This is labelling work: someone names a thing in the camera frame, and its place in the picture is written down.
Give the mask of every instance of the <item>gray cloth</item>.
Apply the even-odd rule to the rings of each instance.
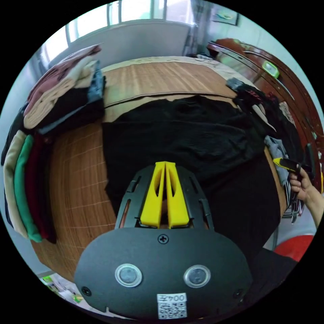
[[[281,139],[276,139],[270,136],[266,136],[266,138],[264,139],[264,143],[268,147],[273,159],[288,158],[287,152],[284,148]],[[287,182],[289,172],[286,169],[280,168],[280,166],[277,165],[276,165],[276,170],[279,176],[280,183],[282,186],[284,186]]]

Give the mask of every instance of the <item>picture frame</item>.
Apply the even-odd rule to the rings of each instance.
[[[219,4],[214,4],[211,12],[211,20],[237,26],[239,21],[239,13]]]

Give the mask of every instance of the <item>human hand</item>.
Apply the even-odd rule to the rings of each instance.
[[[289,174],[291,190],[296,192],[298,199],[306,203],[309,197],[309,192],[311,191],[313,185],[308,177],[308,174],[303,168],[300,169],[300,175],[302,177],[301,182],[297,180],[298,178],[295,174]]]

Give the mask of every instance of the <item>green folded cloth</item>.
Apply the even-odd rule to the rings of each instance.
[[[41,242],[42,237],[38,232],[38,229],[33,221],[28,207],[28,202],[25,192],[25,165],[28,161],[31,148],[33,147],[34,139],[31,135],[28,135],[25,139],[21,152],[19,154],[15,174],[13,178],[13,185],[15,191],[15,197],[17,202],[18,211],[23,224],[27,230],[29,239],[35,242]]]

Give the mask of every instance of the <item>red chair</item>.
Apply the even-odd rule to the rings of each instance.
[[[300,235],[284,241],[274,250],[277,254],[299,262],[312,242],[313,235]]]

